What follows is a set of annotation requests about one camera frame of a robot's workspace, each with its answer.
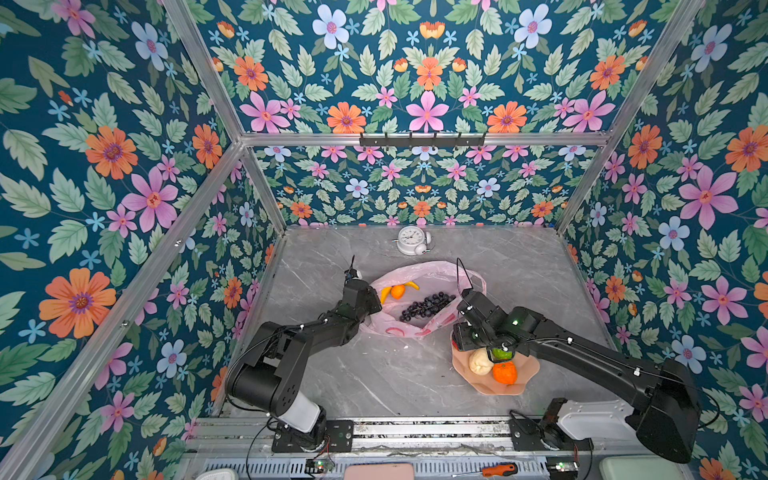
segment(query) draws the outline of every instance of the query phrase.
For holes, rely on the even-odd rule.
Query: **orange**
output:
[[[512,362],[497,363],[493,365],[493,379],[511,385],[518,381],[518,369]]]
[[[395,297],[396,300],[400,300],[400,298],[403,296],[405,292],[406,292],[405,285],[395,285],[392,287],[392,291],[389,292],[389,294]]]

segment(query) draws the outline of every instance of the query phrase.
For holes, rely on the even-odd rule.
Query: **clock face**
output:
[[[400,230],[398,241],[413,247],[424,241],[424,233],[418,227],[405,227]]]

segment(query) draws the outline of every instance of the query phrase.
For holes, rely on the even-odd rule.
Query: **white alarm clock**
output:
[[[429,251],[432,235],[424,230],[409,226],[400,230],[397,234],[397,249],[405,255],[421,255]]]

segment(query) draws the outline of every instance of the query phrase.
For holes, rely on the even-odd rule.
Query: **white object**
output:
[[[613,402],[567,401],[558,413],[558,426],[573,440],[589,438],[636,439],[637,433],[624,419],[634,409],[624,400]]]
[[[277,418],[300,432],[309,433],[319,416],[320,407],[299,391],[288,411]]]
[[[219,468],[205,472],[195,480],[240,480],[240,476],[231,468]]]
[[[432,243],[432,235],[411,225],[400,230],[395,242],[397,242],[397,249],[400,250],[400,253],[405,255],[421,255],[429,249],[429,244]]]

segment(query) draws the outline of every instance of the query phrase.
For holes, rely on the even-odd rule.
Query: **pink plastic bag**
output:
[[[485,280],[476,272],[471,270],[467,270],[467,272],[476,279],[476,283],[480,283],[482,292],[485,294]],[[462,298],[456,286],[456,265],[454,263],[436,261],[404,266],[377,279],[371,283],[371,286],[376,289],[379,298],[381,298],[381,292],[385,287],[405,282],[415,283],[419,286],[419,290],[407,286],[405,294],[399,300],[395,300],[391,295],[387,296],[382,305],[382,311],[374,313],[360,325],[362,332],[419,338],[442,326],[450,325],[458,319],[457,309]],[[458,283],[462,290],[471,286],[464,270],[459,271]],[[407,309],[411,303],[422,302],[425,296],[437,292],[456,295],[456,298],[428,321],[414,319],[410,323],[406,323],[398,320],[402,311]]]

